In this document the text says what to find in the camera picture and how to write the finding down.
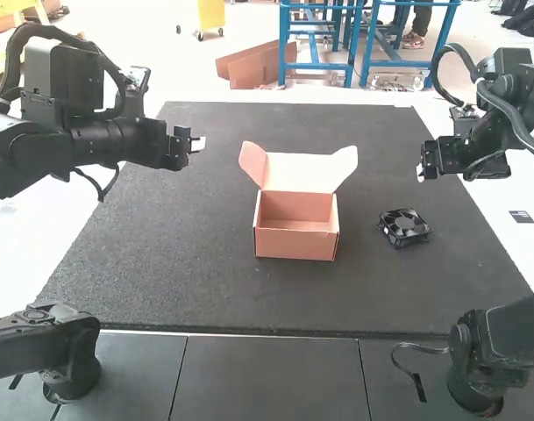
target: fan blade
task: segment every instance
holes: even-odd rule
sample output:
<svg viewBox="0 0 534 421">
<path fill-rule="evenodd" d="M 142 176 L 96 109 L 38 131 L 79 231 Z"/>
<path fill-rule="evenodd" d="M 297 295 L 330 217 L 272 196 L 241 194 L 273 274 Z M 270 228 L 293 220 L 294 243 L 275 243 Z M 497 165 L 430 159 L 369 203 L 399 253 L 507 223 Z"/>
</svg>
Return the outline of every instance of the fan blade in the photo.
<svg viewBox="0 0 534 421">
<path fill-rule="evenodd" d="M 418 214 L 412 209 L 402 210 L 402 214 L 404 217 L 411 218 L 411 219 L 419 218 Z"/>
</svg>

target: sneaker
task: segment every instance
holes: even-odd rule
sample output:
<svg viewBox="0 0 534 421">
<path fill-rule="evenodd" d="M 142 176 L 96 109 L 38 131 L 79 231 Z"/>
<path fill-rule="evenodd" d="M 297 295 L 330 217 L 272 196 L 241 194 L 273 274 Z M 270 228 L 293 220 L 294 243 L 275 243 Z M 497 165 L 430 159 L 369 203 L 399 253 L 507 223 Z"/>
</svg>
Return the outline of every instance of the sneaker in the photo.
<svg viewBox="0 0 534 421">
<path fill-rule="evenodd" d="M 413 38 L 415 38 L 415 35 L 416 35 L 416 34 L 415 34 L 414 32 L 411 31 L 411 32 L 409 32 L 409 33 L 403 35 L 403 37 L 401 38 L 401 41 L 403 41 L 403 42 L 409 42 L 409 41 L 411 41 Z"/>
<path fill-rule="evenodd" d="M 414 34 L 410 41 L 403 44 L 403 48 L 406 50 L 420 50 L 424 48 L 424 37 Z"/>
</svg>

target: black cooling fan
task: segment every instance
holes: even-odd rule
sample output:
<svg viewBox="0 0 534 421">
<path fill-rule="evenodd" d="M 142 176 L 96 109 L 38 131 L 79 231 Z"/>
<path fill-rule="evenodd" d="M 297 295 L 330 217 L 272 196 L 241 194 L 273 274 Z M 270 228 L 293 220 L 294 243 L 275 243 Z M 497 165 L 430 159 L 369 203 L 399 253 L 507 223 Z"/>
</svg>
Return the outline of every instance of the black cooling fan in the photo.
<svg viewBox="0 0 534 421">
<path fill-rule="evenodd" d="M 432 229 L 418 213 L 411 208 L 382 212 L 378 228 L 395 248 L 428 241 Z"/>
</svg>

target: box lid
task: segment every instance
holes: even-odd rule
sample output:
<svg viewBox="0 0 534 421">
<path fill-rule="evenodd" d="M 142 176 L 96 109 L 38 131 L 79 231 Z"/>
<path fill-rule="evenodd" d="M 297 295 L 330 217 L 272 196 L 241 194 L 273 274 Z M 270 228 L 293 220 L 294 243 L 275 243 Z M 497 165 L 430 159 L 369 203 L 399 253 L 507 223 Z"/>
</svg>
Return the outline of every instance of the box lid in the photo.
<svg viewBox="0 0 534 421">
<path fill-rule="evenodd" d="M 267 153 L 245 141 L 239 165 L 263 190 L 332 194 L 358 166 L 358 149 L 348 146 L 333 155 Z"/>
</svg>

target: gray table panel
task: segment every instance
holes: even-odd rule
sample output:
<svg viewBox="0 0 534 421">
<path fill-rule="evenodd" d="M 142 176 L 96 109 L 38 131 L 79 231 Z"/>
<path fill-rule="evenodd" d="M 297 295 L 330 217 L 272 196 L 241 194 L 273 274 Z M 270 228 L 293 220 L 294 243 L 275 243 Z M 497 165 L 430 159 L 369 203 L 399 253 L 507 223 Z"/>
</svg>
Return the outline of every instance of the gray table panel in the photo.
<svg viewBox="0 0 534 421">
<path fill-rule="evenodd" d="M 96 354 L 103 366 L 99 383 L 82 400 L 63 405 L 55 421 L 167 421 L 187 338 L 104 333 Z M 49 421 L 55 405 L 42 396 L 36 374 L 15 391 L 0 381 L 0 421 Z"/>
<path fill-rule="evenodd" d="M 372 421 L 474 421 L 450 397 L 445 373 L 449 355 L 427 355 L 411 350 L 397 352 L 406 368 L 421 375 L 427 403 L 421 403 L 413 381 L 391 363 L 389 357 L 395 341 L 361 340 L 360 351 Z M 445 343 L 420 342 L 427 346 Z M 525 389 L 511 389 L 505 396 L 498 421 L 534 421 L 534 373 Z"/>
<path fill-rule="evenodd" d="M 171 421 L 369 421 L 354 339 L 190 337 Z"/>
</svg>

